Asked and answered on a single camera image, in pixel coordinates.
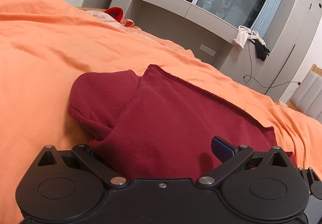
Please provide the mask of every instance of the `curtain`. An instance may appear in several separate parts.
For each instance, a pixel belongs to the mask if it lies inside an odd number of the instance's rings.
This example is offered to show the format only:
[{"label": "curtain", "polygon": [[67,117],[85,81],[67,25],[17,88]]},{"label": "curtain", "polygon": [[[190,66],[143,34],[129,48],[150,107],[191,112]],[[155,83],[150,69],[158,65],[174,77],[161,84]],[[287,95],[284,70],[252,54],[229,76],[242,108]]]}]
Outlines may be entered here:
[{"label": "curtain", "polygon": [[282,0],[266,0],[251,29],[264,37]]}]

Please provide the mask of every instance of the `metal pin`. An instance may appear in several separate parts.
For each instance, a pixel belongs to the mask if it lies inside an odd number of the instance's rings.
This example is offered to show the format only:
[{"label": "metal pin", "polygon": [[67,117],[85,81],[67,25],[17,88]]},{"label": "metal pin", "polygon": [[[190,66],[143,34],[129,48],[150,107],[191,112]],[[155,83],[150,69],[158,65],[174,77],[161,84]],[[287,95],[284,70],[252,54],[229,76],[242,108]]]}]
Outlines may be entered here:
[{"label": "metal pin", "polygon": [[205,177],[201,177],[199,179],[199,182],[203,185],[210,185],[213,184],[215,182],[215,179],[209,176],[205,176]]},{"label": "metal pin", "polygon": [[114,185],[123,185],[126,182],[126,178],[124,177],[114,177],[111,178],[111,183]]},{"label": "metal pin", "polygon": [[166,183],[160,183],[160,184],[159,184],[159,187],[160,187],[160,188],[166,188],[166,187],[167,187],[167,184],[166,184]]}]

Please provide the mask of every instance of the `headboard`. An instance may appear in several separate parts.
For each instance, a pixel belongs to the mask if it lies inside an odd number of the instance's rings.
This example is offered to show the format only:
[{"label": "headboard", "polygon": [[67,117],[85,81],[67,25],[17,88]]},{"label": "headboard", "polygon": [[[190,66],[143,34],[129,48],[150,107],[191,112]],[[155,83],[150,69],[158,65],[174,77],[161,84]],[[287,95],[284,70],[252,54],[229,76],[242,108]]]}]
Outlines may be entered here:
[{"label": "headboard", "polygon": [[313,64],[286,104],[322,123],[322,69]]}]

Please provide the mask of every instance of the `orange bedsheet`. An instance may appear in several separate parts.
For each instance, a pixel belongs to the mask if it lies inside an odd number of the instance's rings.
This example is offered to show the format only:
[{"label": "orange bedsheet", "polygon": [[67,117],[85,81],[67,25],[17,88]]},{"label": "orange bedsheet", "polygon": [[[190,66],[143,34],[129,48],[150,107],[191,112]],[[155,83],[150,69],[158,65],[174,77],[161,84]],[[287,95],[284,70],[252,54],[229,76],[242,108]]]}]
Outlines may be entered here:
[{"label": "orange bedsheet", "polygon": [[103,23],[62,0],[0,0],[0,20],[2,224],[22,220],[15,189],[44,145],[70,149],[88,142],[66,112],[70,88],[85,72],[142,75],[157,64],[274,126],[278,145],[322,176],[322,124],[235,83],[173,42]]}]

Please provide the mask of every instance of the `maroon shirt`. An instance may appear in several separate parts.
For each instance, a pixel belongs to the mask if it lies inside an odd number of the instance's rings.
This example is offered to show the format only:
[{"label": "maroon shirt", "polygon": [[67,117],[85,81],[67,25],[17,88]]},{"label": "maroon shirt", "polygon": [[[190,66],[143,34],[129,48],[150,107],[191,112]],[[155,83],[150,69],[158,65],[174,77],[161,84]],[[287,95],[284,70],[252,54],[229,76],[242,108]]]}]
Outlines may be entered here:
[{"label": "maroon shirt", "polygon": [[130,179],[197,179],[221,164],[211,152],[214,136],[255,151],[276,145],[273,127],[157,65],[142,77],[131,70],[81,75],[68,113],[93,134],[93,151]]}]

